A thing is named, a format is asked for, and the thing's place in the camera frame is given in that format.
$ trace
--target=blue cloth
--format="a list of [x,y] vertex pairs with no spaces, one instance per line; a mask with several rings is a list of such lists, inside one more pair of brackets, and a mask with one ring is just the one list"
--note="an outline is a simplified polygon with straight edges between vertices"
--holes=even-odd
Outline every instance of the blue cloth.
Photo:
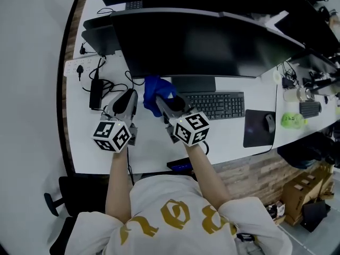
[[176,96],[176,88],[158,75],[149,75],[145,78],[144,107],[152,111],[155,117],[161,117],[162,113],[156,105],[156,96],[161,96],[164,101],[173,101],[168,98],[172,94]]

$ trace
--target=white cube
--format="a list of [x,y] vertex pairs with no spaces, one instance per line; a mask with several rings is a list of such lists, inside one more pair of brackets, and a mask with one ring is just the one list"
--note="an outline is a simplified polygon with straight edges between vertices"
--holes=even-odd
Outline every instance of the white cube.
[[100,121],[91,138],[102,150],[121,152],[131,136],[123,121]]
[[204,141],[209,128],[208,118],[199,112],[178,118],[174,124],[174,135],[190,147]]

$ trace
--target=power strip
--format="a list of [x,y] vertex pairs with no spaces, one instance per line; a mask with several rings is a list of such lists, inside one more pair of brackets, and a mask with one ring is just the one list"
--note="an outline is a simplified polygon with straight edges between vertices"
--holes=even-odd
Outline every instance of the power strip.
[[82,75],[88,75],[93,69],[97,68],[99,60],[99,56],[90,56],[67,61],[65,63],[64,76],[78,77],[77,68],[79,65],[83,66],[84,68],[84,72],[82,73]]

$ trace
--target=mouse pad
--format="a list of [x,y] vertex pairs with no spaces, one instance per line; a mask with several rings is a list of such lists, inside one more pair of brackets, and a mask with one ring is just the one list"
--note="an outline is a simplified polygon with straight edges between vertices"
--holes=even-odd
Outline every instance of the mouse pad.
[[269,133],[266,120],[268,114],[271,114],[275,120],[275,112],[252,109],[245,111],[243,147],[261,147],[273,144],[275,131]]

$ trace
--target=black keyboard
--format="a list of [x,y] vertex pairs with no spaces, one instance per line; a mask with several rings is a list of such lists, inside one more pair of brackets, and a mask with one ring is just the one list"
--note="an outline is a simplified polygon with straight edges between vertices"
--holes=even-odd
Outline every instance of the black keyboard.
[[210,120],[244,117],[243,92],[192,92],[183,95]]
[[136,1],[136,2],[127,2],[125,5],[125,10],[136,10],[136,9],[142,9],[143,3],[142,1]]
[[307,101],[307,102],[300,102],[300,113],[303,118],[311,118],[318,116],[321,112],[321,104],[317,101]]

